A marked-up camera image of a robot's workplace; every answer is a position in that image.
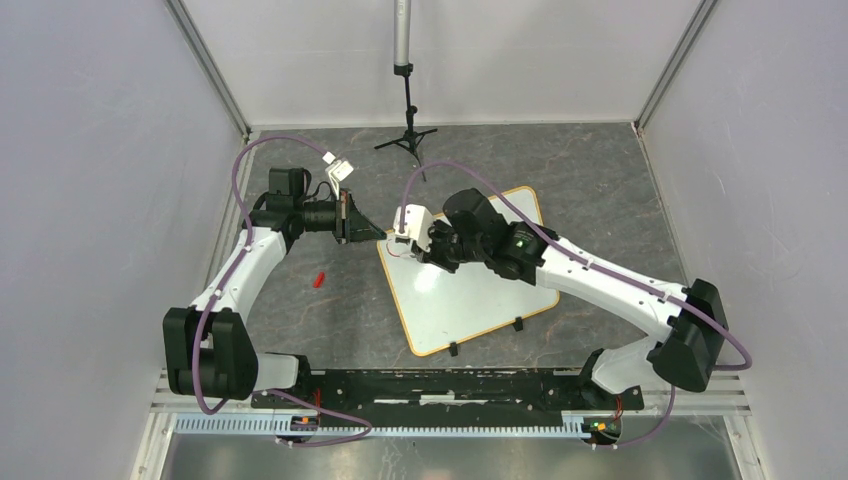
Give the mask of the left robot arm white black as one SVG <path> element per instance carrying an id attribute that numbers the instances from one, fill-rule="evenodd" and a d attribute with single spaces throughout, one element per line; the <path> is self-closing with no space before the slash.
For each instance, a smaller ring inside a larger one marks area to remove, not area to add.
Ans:
<path id="1" fill-rule="evenodd" d="M 327 167 L 331 196 L 316 200 L 307 192 L 311 175 L 306 169 L 270 170 L 267 191 L 257 198 L 250 221 L 211 284 L 189 306 L 172 308 L 163 319 L 172 393 L 245 400 L 256 391 L 275 389 L 295 408 L 312 399 L 314 381 L 300 372 L 305 358 L 257 353 L 246 324 L 270 273 L 302 234 L 329 232 L 341 245 L 385 239 L 340 185 L 352 171 L 346 160 Z"/>

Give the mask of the red marker cap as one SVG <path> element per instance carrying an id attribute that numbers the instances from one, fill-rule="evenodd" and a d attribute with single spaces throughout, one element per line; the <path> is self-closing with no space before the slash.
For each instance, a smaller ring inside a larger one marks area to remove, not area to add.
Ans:
<path id="1" fill-rule="evenodd" d="M 325 281 L 325 278 L 326 278 L 326 273 L 324 271 L 319 272 L 317 274 L 314 282 L 313 282 L 313 287 L 316 288 L 316 289 L 321 288 L 324 281 Z"/>

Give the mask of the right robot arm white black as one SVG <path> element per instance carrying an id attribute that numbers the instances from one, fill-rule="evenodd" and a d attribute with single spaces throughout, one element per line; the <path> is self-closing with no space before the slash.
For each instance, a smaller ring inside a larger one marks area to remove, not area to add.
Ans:
<path id="1" fill-rule="evenodd" d="M 589 302 L 644 333 L 590 356 L 588 374 L 577 382 L 585 405 L 602 408 L 627 388 L 656 380 L 689 392 L 707 389 L 728 327 L 715 285 L 661 281 L 593 256 L 517 207 L 511 209 L 516 219 L 507 219 L 476 188 L 452 195 L 442 210 L 441 219 L 421 205 L 396 211 L 398 240 L 419 262 L 449 273 L 479 263 L 505 280 Z"/>

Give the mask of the whiteboard with yellow edge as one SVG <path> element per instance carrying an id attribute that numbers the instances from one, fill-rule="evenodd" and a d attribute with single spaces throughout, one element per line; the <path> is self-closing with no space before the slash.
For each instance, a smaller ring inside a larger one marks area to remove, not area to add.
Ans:
<path id="1" fill-rule="evenodd" d="M 407 342 L 419 357 L 550 310 L 560 299 L 556 290 L 503 279 L 481 263 L 454 273 L 422 264 L 392 230 L 377 248 Z"/>

